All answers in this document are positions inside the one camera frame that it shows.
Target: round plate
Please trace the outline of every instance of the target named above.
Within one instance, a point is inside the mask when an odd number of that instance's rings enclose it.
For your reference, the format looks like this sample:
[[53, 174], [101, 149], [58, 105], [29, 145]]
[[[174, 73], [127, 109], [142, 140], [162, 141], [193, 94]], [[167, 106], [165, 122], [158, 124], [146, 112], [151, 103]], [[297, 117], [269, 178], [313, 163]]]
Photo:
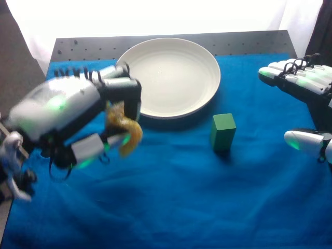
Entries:
[[142, 85], [141, 114], [172, 119], [206, 105], [220, 83], [217, 61], [205, 48], [188, 40], [159, 38], [125, 52], [130, 75]]

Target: table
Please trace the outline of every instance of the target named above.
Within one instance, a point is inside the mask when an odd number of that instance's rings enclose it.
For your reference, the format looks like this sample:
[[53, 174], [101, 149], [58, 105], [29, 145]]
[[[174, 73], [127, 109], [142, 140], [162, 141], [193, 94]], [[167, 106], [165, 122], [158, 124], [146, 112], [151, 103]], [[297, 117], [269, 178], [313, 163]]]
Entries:
[[[160, 37], [190, 40], [205, 47], [216, 56], [288, 53], [291, 58], [297, 57], [287, 31], [261, 31], [169, 36], [58, 38], [51, 62], [118, 59], [125, 51], [138, 43]], [[11, 202], [0, 206], [2, 227], [6, 225], [10, 208]]]

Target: blue cloth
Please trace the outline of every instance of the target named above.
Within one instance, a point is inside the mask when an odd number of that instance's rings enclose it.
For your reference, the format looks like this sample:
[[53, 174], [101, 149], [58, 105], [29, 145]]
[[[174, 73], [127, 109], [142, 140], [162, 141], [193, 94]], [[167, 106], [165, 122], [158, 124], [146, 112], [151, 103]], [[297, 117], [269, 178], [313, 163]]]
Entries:
[[[65, 183], [48, 159], [26, 162], [39, 177], [32, 203], [15, 201], [3, 248], [230, 248], [332, 243], [332, 179], [326, 164], [286, 145], [284, 132], [313, 128], [306, 104], [258, 79], [286, 54], [217, 57], [220, 88], [181, 120], [142, 117], [144, 138], [129, 157], [110, 151]], [[51, 63], [101, 69], [115, 61]], [[232, 113], [231, 154], [209, 144], [214, 114]], [[78, 136], [103, 129], [100, 114]]]

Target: white curtain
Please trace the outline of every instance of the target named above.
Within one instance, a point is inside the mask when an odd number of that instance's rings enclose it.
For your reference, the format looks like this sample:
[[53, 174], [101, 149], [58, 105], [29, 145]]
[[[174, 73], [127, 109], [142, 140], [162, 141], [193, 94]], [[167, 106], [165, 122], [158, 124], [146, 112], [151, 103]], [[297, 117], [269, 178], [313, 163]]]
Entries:
[[56, 38], [288, 30], [305, 54], [323, 0], [7, 0], [46, 73]]

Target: green block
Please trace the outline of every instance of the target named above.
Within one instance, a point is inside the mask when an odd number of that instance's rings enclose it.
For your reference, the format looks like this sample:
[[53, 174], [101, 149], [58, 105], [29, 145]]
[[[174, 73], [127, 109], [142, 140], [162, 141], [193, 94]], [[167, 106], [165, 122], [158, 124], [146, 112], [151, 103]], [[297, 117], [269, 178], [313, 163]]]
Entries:
[[214, 115], [210, 134], [213, 150], [230, 149], [236, 128], [232, 113]]

